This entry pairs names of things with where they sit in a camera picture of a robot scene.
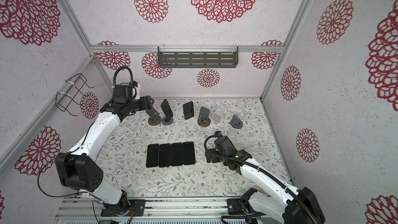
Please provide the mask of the black phone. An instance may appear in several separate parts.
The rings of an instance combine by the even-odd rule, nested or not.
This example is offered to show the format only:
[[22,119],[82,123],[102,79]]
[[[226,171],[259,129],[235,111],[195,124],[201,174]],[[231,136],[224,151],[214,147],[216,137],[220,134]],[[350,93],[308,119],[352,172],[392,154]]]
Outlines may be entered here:
[[173,111],[172,111],[167,99],[164,99],[163,102],[161,103],[161,109],[165,115],[165,118],[173,117]]
[[194,104],[192,101],[185,103],[183,106],[184,119],[188,120],[194,117]]
[[167,144],[161,144],[159,146],[158,166],[160,168],[166,168],[171,165],[170,154],[171,154],[171,144],[167,143]]
[[172,167],[183,165],[183,145],[182,143],[174,143],[171,145],[170,164]]
[[185,166],[194,165],[196,163],[194,142],[182,143],[182,161]]
[[159,144],[150,144],[147,147],[146,168],[154,168],[159,164]]

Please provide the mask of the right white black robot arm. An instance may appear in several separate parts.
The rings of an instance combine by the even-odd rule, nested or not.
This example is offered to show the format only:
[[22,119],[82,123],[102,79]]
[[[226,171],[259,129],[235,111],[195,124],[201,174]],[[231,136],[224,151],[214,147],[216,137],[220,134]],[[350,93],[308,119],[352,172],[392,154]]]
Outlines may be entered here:
[[207,137],[204,149],[209,163],[221,162],[260,187],[250,188],[240,197],[245,217],[266,216],[280,224],[325,223],[323,211],[310,189],[298,189],[267,171],[250,153],[237,150],[227,136],[216,132]]

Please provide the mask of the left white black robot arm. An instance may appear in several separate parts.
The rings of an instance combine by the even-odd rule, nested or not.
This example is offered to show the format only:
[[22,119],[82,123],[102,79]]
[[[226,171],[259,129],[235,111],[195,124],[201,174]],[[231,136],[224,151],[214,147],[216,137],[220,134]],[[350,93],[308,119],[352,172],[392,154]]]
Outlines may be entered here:
[[105,208],[119,216],[126,215],[130,210],[127,193],[105,179],[96,159],[107,138],[124,118],[152,109],[154,100],[149,96],[140,96],[140,88],[137,82],[115,85],[112,98],[101,108],[82,139],[55,159],[62,186],[94,196],[102,201]]

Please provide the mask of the wooden round phone stand left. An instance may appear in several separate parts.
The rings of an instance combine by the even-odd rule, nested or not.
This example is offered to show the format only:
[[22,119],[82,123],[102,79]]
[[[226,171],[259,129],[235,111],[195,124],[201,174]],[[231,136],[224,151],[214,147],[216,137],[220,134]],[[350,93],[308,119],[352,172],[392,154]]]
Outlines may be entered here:
[[162,118],[160,117],[159,112],[155,108],[146,110],[146,114],[149,116],[148,118],[149,125],[157,126],[161,123]]

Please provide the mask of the purple round phone stand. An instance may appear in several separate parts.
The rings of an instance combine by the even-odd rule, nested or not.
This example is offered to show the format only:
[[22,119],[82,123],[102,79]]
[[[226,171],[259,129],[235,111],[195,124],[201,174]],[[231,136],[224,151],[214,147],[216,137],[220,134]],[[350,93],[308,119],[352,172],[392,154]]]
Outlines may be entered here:
[[171,125],[174,122],[173,117],[163,117],[162,118],[162,124],[163,125]]

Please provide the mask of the dark purple folding stand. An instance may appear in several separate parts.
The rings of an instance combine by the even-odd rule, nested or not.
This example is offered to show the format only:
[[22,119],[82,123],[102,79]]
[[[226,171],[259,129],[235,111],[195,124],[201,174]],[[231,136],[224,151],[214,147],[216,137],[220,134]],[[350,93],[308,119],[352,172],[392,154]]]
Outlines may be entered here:
[[233,115],[229,124],[235,129],[241,129],[243,127],[243,122],[237,115]]

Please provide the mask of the white stand silver plate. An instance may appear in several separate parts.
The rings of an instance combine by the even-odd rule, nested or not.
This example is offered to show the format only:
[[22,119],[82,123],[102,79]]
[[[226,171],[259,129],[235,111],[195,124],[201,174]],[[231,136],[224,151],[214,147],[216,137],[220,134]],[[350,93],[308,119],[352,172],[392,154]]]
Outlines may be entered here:
[[223,116],[220,113],[214,112],[211,117],[211,125],[213,127],[220,127],[223,122]]

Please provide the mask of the wooden round stand grey plate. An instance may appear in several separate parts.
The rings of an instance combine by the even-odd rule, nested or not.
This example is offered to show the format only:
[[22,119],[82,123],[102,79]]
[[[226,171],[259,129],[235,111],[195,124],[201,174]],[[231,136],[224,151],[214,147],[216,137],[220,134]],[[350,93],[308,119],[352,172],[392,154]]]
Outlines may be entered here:
[[199,116],[198,116],[198,125],[200,127],[208,127],[211,123],[211,120],[209,118],[210,115],[210,110],[205,108],[205,107],[201,107],[200,108],[200,112],[199,112]]

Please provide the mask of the grey metal wall shelf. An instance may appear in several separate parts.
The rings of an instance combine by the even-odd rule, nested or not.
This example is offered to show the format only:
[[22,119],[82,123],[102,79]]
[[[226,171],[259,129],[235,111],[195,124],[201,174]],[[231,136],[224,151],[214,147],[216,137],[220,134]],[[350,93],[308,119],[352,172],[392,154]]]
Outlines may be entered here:
[[238,47],[158,47],[161,68],[236,68]]

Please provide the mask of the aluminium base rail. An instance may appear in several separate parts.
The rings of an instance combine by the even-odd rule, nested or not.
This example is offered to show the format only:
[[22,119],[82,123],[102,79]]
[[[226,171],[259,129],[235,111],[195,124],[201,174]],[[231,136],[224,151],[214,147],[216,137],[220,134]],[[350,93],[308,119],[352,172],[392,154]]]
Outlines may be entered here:
[[118,216],[92,198],[62,201],[54,224],[310,224],[297,206],[278,207],[259,192],[252,206],[240,197],[130,198]]

